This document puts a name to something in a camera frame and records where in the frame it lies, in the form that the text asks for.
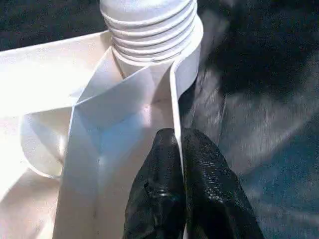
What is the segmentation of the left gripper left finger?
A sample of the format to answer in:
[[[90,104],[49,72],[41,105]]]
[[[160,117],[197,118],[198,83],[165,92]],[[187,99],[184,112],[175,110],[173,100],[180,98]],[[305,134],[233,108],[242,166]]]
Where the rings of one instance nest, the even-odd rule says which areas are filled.
[[[172,128],[156,133],[138,171],[125,210],[124,238],[181,239],[185,190],[177,140]]]

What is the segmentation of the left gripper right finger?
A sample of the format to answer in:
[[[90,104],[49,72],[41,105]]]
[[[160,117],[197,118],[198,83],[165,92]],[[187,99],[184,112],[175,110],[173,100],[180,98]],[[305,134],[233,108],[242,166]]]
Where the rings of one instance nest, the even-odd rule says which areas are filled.
[[[262,239],[251,204],[219,148],[202,132],[182,131],[191,239]]]

